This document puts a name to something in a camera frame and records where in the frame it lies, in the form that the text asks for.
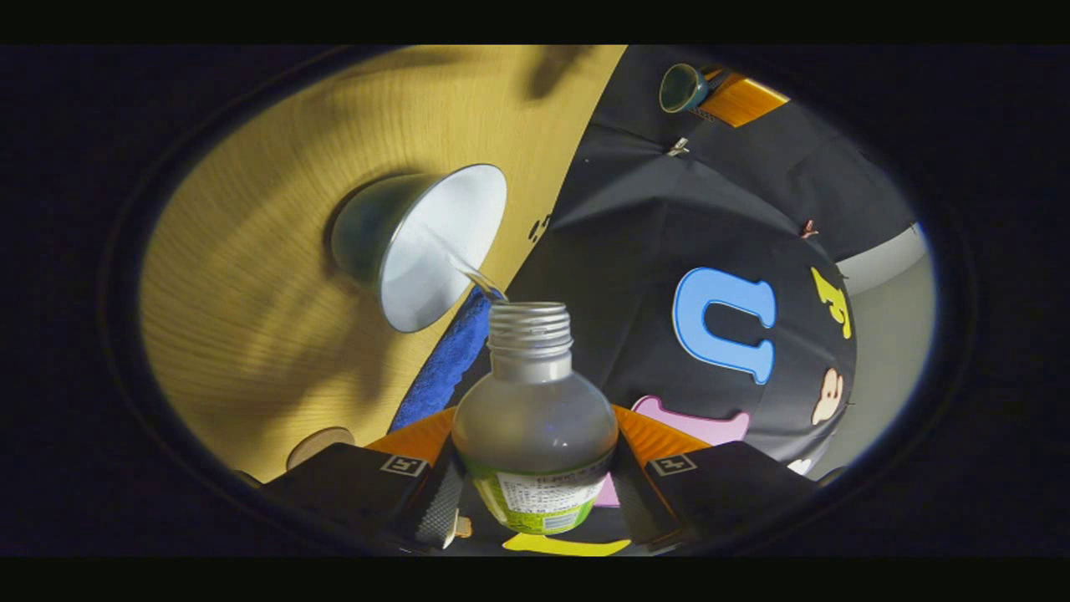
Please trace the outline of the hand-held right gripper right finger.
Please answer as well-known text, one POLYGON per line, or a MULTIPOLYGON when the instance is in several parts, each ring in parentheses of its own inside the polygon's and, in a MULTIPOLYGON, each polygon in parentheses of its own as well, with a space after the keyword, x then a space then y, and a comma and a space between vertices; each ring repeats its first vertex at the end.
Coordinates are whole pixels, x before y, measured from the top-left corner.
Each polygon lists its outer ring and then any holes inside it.
POLYGON ((613 484, 642 547, 727 547, 802 514, 822 491, 744 441, 710 446, 616 406, 613 484))

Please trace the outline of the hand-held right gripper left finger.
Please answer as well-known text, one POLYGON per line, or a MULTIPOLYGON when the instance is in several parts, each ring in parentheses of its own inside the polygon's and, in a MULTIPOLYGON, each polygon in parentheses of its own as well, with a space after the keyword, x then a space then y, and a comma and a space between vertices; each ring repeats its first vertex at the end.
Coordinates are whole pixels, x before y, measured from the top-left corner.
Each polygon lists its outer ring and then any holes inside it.
POLYGON ((335 442, 260 488, 303 526, 374 553, 438 553, 457 530, 465 468, 455 408, 369 446, 335 442))

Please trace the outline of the silver water bottle green label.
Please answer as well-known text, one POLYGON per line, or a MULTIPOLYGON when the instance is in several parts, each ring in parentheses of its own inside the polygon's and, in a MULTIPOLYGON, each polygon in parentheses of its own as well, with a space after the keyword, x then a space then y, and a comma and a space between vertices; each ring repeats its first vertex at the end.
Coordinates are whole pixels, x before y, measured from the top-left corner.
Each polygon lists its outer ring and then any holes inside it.
POLYGON ((554 536, 588 518, 610 475, 620 426, 574 369, 564 304, 504 302, 489 312, 492 368, 459 401, 450 439, 505 528, 554 536))

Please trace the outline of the round brown coaster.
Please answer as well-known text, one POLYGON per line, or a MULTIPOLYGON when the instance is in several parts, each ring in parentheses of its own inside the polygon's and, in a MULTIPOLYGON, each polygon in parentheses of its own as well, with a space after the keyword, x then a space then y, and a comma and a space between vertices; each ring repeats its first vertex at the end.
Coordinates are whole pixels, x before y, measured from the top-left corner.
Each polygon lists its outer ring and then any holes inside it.
POLYGON ((343 445, 354 446, 355 439, 351 431, 342 426, 321 428, 321 430, 314 431, 314 433, 299 442, 299 444, 287 457, 287 460, 284 463, 284 469, 287 472, 293 470, 295 467, 299 467, 302 462, 308 461, 309 458, 319 454, 328 448, 328 446, 335 445, 335 443, 343 443, 343 445))

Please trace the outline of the teal teacup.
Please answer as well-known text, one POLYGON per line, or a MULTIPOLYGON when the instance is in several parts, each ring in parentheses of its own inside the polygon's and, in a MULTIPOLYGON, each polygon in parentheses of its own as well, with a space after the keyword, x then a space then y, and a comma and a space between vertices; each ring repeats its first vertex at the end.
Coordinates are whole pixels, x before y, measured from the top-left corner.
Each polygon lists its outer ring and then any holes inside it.
POLYGON ((502 169, 487 163, 383 176, 345 196, 328 256, 394 331, 424 330, 463 297, 492 250, 507 192, 502 169))

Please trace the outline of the blue towel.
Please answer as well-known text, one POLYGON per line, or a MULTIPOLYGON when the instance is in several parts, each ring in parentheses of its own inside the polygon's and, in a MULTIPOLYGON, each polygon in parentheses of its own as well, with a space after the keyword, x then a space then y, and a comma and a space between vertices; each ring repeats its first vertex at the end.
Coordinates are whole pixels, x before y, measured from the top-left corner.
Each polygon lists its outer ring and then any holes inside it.
POLYGON ((450 325, 421 366, 421 372, 413 380, 391 420, 387 430, 389 433, 400 431, 401 428, 412 426, 447 407, 471 362, 476 360, 485 348, 492 305, 503 304, 505 300, 501 291, 485 293, 478 287, 471 290, 450 325))

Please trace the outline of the black backdrop cloth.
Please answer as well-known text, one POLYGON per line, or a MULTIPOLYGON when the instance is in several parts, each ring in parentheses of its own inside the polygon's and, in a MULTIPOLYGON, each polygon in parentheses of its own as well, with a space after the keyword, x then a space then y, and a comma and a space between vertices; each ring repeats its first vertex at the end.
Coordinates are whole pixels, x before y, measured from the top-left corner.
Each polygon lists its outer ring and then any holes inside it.
POLYGON ((807 477, 849 408, 851 297, 924 240, 893 180, 782 84, 742 74, 791 99, 742 127, 666 114, 664 71, 698 60, 626 51, 507 294, 567 306, 574 369, 611 403, 807 477))

